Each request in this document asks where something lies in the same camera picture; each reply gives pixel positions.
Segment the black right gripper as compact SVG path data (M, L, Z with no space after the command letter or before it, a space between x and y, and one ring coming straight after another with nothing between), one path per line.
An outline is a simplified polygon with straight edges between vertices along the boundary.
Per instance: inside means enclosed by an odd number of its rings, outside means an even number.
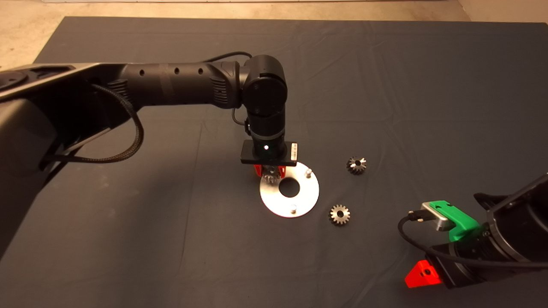
M469 258L474 255L471 248L460 244L437 244L432 249L454 257ZM473 273L466 265L430 255L429 259L432 264L427 260L418 261L406 275L405 284L408 288L438 285L442 281L449 289L474 284Z

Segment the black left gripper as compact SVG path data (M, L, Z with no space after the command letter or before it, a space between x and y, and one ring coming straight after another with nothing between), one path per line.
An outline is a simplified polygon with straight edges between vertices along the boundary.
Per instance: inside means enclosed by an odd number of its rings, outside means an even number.
M263 166L278 166L279 178L286 177L286 167L296 166L298 163L298 144L295 142L285 142L280 146L280 154L276 154L273 150L265 150L262 147L264 154L255 150L255 143L252 140L245 140L241 147L240 161L242 164L254 165L255 173L258 177L263 176Z

